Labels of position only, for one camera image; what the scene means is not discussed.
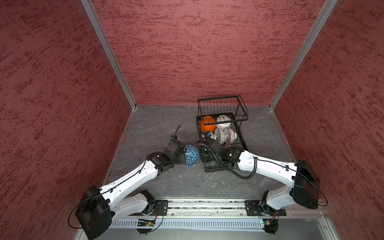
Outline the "blue patterned bowl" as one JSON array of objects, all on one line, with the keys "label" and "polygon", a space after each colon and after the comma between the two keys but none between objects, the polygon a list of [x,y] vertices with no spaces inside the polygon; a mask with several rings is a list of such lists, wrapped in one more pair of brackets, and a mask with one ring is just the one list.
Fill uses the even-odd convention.
[{"label": "blue patterned bowl", "polygon": [[200,160],[200,152],[197,147],[193,145],[186,145],[185,148],[185,163],[186,167],[195,166]]}]

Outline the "grey green patterned bowl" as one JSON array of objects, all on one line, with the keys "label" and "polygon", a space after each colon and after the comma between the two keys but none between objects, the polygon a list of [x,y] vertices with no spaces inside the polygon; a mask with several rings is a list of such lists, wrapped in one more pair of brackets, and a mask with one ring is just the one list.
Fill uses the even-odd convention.
[{"label": "grey green patterned bowl", "polygon": [[216,128],[214,131],[214,135],[215,135],[216,141],[219,142],[220,145],[223,145],[225,143],[226,134],[224,130]]}]

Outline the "white lattice patterned bowl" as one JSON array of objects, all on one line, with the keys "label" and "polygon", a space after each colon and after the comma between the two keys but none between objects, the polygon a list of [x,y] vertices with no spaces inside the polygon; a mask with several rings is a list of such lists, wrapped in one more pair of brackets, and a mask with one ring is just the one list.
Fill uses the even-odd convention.
[{"label": "white lattice patterned bowl", "polygon": [[237,139],[237,133],[234,130],[232,130],[231,128],[225,128],[224,134],[225,134],[225,143],[226,144],[233,144]]}]

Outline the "orange square bowl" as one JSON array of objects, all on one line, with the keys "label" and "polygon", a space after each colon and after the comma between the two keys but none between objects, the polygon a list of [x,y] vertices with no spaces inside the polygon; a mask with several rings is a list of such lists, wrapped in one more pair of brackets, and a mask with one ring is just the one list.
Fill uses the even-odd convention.
[{"label": "orange square bowl", "polygon": [[212,116],[204,116],[200,123],[200,130],[204,134],[205,132],[214,132],[216,129],[216,120]]}]

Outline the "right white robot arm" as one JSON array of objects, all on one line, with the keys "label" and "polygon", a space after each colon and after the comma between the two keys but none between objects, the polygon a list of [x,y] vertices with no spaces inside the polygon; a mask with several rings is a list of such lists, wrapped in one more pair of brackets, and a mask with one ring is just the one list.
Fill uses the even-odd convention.
[{"label": "right white robot arm", "polygon": [[319,207],[320,180],[305,161],[282,162],[253,154],[236,147],[224,147],[216,140],[206,138],[197,144],[204,160],[215,162],[221,169],[243,180],[261,175],[282,184],[276,190],[263,193],[257,211],[271,216],[291,205],[307,209]]}]

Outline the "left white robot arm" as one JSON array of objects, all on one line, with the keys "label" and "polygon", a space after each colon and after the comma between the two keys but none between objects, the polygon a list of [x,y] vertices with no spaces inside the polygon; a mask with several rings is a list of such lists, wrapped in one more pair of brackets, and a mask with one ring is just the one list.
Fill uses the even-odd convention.
[{"label": "left white robot arm", "polygon": [[126,196],[174,166],[185,165],[191,149],[191,145],[172,140],[163,152],[148,154],[143,163],[120,179],[100,188],[92,185],[86,189],[72,214],[87,238],[98,238],[118,218],[148,211],[154,201],[151,194],[143,191],[129,199]]}]

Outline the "left corner aluminium profile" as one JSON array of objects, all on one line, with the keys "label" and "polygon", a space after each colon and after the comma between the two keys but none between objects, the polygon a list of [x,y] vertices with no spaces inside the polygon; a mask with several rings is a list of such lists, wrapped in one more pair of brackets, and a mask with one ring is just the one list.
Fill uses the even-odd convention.
[{"label": "left corner aluminium profile", "polygon": [[113,49],[108,41],[108,38],[105,34],[105,31],[102,27],[102,24],[97,16],[97,13],[96,13],[96,10],[92,4],[92,1],[90,0],[81,0],[81,3],[83,5],[83,8],[85,9],[86,11],[86,14],[93,26],[93,29],[99,39],[99,42],[101,43],[103,49],[104,49],[104,52],[114,70],[114,73],[123,89],[123,92],[125,93],[125,96],[127,98],[127,100],[129,101],[130,103],[130,106],[131,108],[133,109],[133,111],[136,111],[137,109],[137,103],[133,97],[133,94],[129,88],[129,85],[126,81],[126,78],[123,74],[123,71],[121,70],[121,67],[118,63],[118,60],[113,52]]}]

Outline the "corner aluminium profile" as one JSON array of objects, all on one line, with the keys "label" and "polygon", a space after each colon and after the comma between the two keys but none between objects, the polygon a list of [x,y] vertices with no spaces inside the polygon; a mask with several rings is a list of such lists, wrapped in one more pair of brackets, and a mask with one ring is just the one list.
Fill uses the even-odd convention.
[{"label": "corner aluminium profile", "polygon": [[334,7],[338,3],[338,0],[326,0],[323,7],[321,8],[316,20],[314,21],[309,33],[307,34],[300,50],[298,51],[292,65],[290,66],[287,74],[285,75],[280,87],[278,88],[276,94],[274,95],[271,103],[269,104],[269,109],[272,112],[276,105],[278,104],[280,98],[282,97],[284,91],[288,87],[289,83],[293,79],[296,71],[301,65],[302,61],[306,57],[311,46],[315,42],[318,34],[332,13]]},{"label": "corner aluminium profile", "polygon": [[123,89],[123,92],[125,93],[125,96],[127,98],[127,100],[129,101],[130,103],[130,106],[131,108],[133,109],[133,111],[136,111],[137,109],[137,103],[133,97],[133,94],[129,88],[129,85],[126,81],[126,78],[123,74],[123,71],[121,70],[121,67],[118,63],[118,60],[113,52],[113,49],[108,41],[108,38],[105,34],[105,31],[102,27],[102,24],[97,16],[97,13],[96,13],[96,10],[92,4],[92,1],[90,0],[81,0],[81,3],[83,5],[83,8],[85,9],[86,11],[86,14],[93,26],[93,29],[99,39],[99,42],[101,43],[103,49],[104,49],[104,52],[114,70],[114,73]]}]

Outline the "right corner aluminium profile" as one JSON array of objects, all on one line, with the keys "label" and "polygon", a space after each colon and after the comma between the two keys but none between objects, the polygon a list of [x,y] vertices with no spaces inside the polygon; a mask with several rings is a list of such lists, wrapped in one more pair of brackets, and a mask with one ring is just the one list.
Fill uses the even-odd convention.
[{"label": "right corner aluminium profile", "polygon": [[288,87],[289,83],[293,79],[296,71],[301,65],[302,61],[306,57],[311,46],[315,42],[318,34],[332,13],[334,7],[338,3],[338,0],[326,0],[323,7],[321,8],[316,20],[314,21],[309,33],[307,34],[300,50],[298,51],[292,65],[290,66],[287,74],[285,75],[280,87],[278,88],[276,94],[274,95],[271,103],[269,104],[269,109],[272,112],[276,105],[278,104],[280,98],[282,97],[284,91]]}]

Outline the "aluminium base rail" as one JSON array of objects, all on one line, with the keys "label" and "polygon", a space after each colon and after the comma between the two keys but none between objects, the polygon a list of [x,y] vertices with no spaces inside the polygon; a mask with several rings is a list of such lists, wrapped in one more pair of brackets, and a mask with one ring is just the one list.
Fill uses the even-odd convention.
[{"label": "aluminium base rail", "polygon": [[[110,206],[113,212],[113,220],[126,218],[125,211],[119,210],[120,203]],[[277,211],[273,216],[264,216],[257,212],[258,200],[243,199],[158,199],[159,209],[164,211],[163,215],[169,218],[320,218],[326,217],[327,211],[324,207],[307,209],[300,205],[291,205]]]}]

